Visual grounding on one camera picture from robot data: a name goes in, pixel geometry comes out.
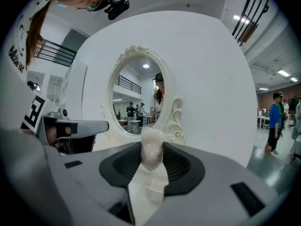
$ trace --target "gray floor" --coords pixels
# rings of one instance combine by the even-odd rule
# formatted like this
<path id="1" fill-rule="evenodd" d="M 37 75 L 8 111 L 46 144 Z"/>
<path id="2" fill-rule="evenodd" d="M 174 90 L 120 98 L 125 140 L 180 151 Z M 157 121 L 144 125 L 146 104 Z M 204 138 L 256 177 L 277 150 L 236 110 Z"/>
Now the gray floor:
<path id="1" fill-rule="evenodd" d="M 139 128 L 137 124 L 134 124 L 133 130 L 131 130 L 131 133 L 134 135 L 140 135 L 142 128 Z"/>
<path id="2" fill-rule="evenodd" d="M 260 177 L 279 194 L 290 190 L 301 167 L 301 160 L 291 165 L 254 146 L 247 168 Z"/>
<path id="3" fill-rule="evenodd" d="M 291 138 L 291 131 L 284 130 L 282 134 L 283 137 L 277 143 L 279 154 L 276 155 L 264 152 L 269 130 L 257 129 L 253 152 L 247 166 L 266 184 L 275 188 L 279 194 L 291 189 L 297 173 L 301 169 L 301 160 L 297 159 L 292 162 L 290 157 L 290 150 L 294 143 Z"/>

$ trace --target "blue shirt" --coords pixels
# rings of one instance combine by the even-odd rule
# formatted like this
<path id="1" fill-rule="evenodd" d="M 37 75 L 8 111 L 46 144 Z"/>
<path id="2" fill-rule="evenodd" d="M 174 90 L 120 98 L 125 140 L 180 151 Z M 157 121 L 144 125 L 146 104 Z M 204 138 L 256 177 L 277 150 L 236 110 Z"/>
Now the blue shirt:
<path id="1" fill-rule="evenodd" d="M 278 106 L 276 104 L 272 104 L 271 108 L 269 110 L 269 127 L 270 128 L 275 128 L 275 124 L 279 123 L 279 127 L 281 128 L 281 120 L 280 120 L 280 113 Z"/>

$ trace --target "ornate mirror frame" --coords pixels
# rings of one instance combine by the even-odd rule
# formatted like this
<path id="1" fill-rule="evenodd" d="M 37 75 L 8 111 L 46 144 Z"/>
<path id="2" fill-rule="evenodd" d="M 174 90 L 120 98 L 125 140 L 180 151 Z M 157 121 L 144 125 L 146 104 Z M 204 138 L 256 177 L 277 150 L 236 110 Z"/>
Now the ornate mirror frame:
<path id="1" fill-rule="evenodd" d="M 113 91 L 115 81 L 119 73 L 122 71 L 124 64 L 135 57 L 146 57 L 151 59 L 159 67 L 164 78 L 164 106 L 158 121 L 154 125 L 154 128 L 165 132 L 169 142 L 185 145 L 185 137 L 180 122 L 180 116 L 182 113 L 182 98 L 174 96 L 172 79 L 165 62 L 155 52 L 147 48 L 143 48 L 141 46 L 136 47 L 134 45 L 131 45 L 126 49 L 124 54 L 119 56 L 108 82 L 106 101 L 104 106 L 102 106 L 104 120 L 110 124 L 109 131 L 105 133 L 107 134 L 107 138 L 116 136 L 125 143 L 141 141 L 141 135 L 131 134 L 121 127 L 117 118 L 114 116 L 113 110 Z"/>

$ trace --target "railing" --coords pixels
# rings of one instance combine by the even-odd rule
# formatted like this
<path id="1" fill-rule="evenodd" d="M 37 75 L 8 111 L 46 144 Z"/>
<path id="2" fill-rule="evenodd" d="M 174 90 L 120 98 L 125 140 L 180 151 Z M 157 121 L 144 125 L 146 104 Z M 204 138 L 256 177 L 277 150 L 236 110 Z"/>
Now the railing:
<path id="1" fill-rule="evenodd" d="M 71 66 L 75 56 L 76 51 L 48 40 L 44 40 L 42 43 L 38 43 L 35 54 L 36 58 L 45 59 L 67 67 Z"/>
<path id="2" fill-rule="evenodd" d="M 131 82 L 127 78 L 123 77 L 122 75 L 119 75 L 115 81 L 115 85 L 119 85 L 123 88 L 129 89 L 133 92 L 136 92 L 138 94 L 141 94 L 141 87 L 139 85 L 136 85 L 135 83 Z"/>
<path id="3" fill-rule="evenodd" d="M 268 9 L 269 9 L 269 6 L 268 6 L 269 0 L 266 0 L 266 3 L 265 3 L 265 5 L 264 5 L 264 7 L 263 7 L 261 13 L 259 14 L 258 18 L 257 18 L 256 21 L 254 22 L 253 20 L 254 20 L 254 18 L 255 18 L 255 15 L 257 14 L 257 11 L 258 11 L 258 9 L 259 9 L 259 7 L 260 7 L 260 5 L 261 5 L 262 0 L 259 1 L 258 5 L 257 5 L 257 8 L 256 8 L 255 12 L 254 12 L 253 15 L 252 15 L 252 18 L 250 18 L 250 16 L 251 16 L 251 12 L 252 12 L 252 10 L 253 10 L 253 7 L 254 7 L 254 5 L 255 5 L 256 0 L 253 0 L 252 5 L 251 5 L 251 7 L 250 7 L 250 9 L 249 9 L 248 14 L 246 14 L 246 11 L 247 11 L 247 9 L 248 9 L 248 6 L 249 6 L 249 4 L 250 4 L 250 1 L 251 1 L 251 0 L 246 0 L 246 4 L 245 4 L 244 9 L 243 9 L 243 11 L 242 11 L 242 13 L 241 13 L 240 19 L 239 19 L 239 21 L 237 22 L 237 24 L 236 24 L 236 26 L 235 26 L 235 29 L 234 29 L 234 31 L 233 31 L 233 33 L 232 33 L 232 35 L 234 36 L 235 33 L 236 33 L 236 31 L 237 31 L 237 29 L 238 29 L 239 26 L 241 25 L 241 20 L 242 20 L 242 19 L 245 19 L 246 21 L 247 21 L 247 20 L 249 21 L 249 23 L 246 25 L 246 27 L 245 27 L 245 29 L 243 30 L 243 32 L 240 33 L 240 32 L 242 31 L 242 29 L 244 28 L 244 26 L 245 26 L 245 22 L 242 23 L 242 25 L 241 25 L 241 27 L 240 27 L 238 33 L 237 33 L 236 36 L 235 36 L 235 39 L 237 39 L 237 37 L 239 36 L 239 38 L 237 39 L 237 43 L 240 42 L 240 45 L 239 45 L 239 46 L 242 46 L 243 43 L 246 43 L 246 42 L 248 41 L 248 39 L 251 37 L 251 35 L 254 33 L 254 31 L 255 31 L 256 28 L 258 27 L 258 24 L 257 24 L 257 23 L 258 23 L 259 19 L 260 19 L 261 16 L 262 16 L 264 13 L 266 13 L 266 12 L 268 11 Z"/>

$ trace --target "camera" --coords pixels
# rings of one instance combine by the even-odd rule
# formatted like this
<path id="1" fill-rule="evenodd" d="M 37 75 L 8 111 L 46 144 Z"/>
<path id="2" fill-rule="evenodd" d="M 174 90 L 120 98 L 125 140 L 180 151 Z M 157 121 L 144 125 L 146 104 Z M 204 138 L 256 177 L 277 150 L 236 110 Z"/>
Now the camera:
<path id="1" fill-rule="evenodd" d="M 113 0 L 110 7 L 107 8 L 104 12 L 108 14 L 109 20 L 114 20 L 124 11 L 128 10 L 129 7 L 130 7 L 129 0 L 120 0 L 120 1 Z"/>

